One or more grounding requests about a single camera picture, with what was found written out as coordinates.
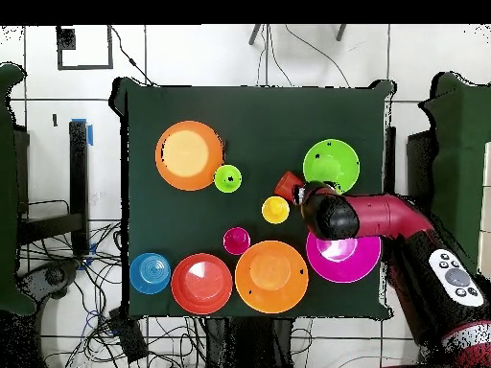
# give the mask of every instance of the green plate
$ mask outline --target green plate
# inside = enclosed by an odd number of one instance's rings
[[[341,140],[329,139],[315,144],[303,160],[303,175],[308,182],[332,182],[338,193],[349,191],[360,174],[355,150]]]

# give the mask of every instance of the red plate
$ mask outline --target red plate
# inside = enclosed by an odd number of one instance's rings
[[[232,275],[225,263],[211,254],[194,254],[173,272],[171,290],[186,311],[208,314],[218,311],[232,294]]]

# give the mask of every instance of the plate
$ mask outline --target plate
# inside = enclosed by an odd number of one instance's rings
[[[302,256],[281,241],[252,245],[237,262],[235,285],[241,298],[262,313],[293,308],[307,290],[309,273]]]
[[[353,187],[359,174],[358,155],[341,140],[318,142],[309,149],[303,160],[303,175],[307,182],[331,182],[340,194]]]
[[[167,128],[155,147],[155,165],[167,183],[182,191],[197,191],[213,183],[223,163],[223,144],[215,131],[199,122]]]
[[[361,237],[323,241],[309,233],[306,251],[309,263],[322,278],[349,284],[373,270],[381,257],[382,240],[380,237]]]
[[[171,266],[159,254],[145,253],[136,257],[129,267],[129,280],[136,290],[154,295],[163,290],[171,279]]]
[[[218,311],[230,298],[232,287],[232,275],[226,264],[203,253],[182,260],[171,280],[175,301],[194,314]]]

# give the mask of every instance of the magenta plate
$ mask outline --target magenta plate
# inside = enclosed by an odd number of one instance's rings
[[[309,263],[322,278],[349,284],[364,278],[375,267],[382,253],[382,240],[380,237],[362,237],[323,241],[309,233],[306,251]]]

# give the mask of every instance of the green cloth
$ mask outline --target green cloth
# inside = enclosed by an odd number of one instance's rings
[[[24,72],[10,63],[0,64],[0,310],[19,315],[35,312],[35,303],[17,289],[17,163],[13,116],[9,106],[12,87]]]
[[[429,111],[438,142],[433,161],[432,212],[465,250],[447,237],[466,268],[477,272],[485,144],[491,141],[491,88],[465,82],[460,75],[435,77]]]
[[[239,259],[223,249],[222,238],[233,226],[244,227],[252,243],[279,240],[306,259],[307,227],[299,210],[279,224],[267,223],[261,206],[288,170],[302,175],[302,163],[316,142],[337,138],[360,158],[361,173],[351,194],[382,191],[385,100],[392,83],[372,88],[266,88],[141,86],[116,81],[114,104],[129,120],[129,261],[145,252],[164,255],[174,268],[185,257],[205,252],[221,258],[232,275]],[[212,127],[227,143],[226,163],[239,168],[243,181],[233,194],[212,184],[183,192],[159,175],[155,145],[165,129],[192,120]],[[309,268],[303,299],[281,316],[345,316],[387,319],[380,303],[380,264],[353,284],[333,284]],[[174,300],[170,286],[155,295],[130,288],[132,316],[189,314]],[[227,304],[212,316],[253,316],[234,288]]]

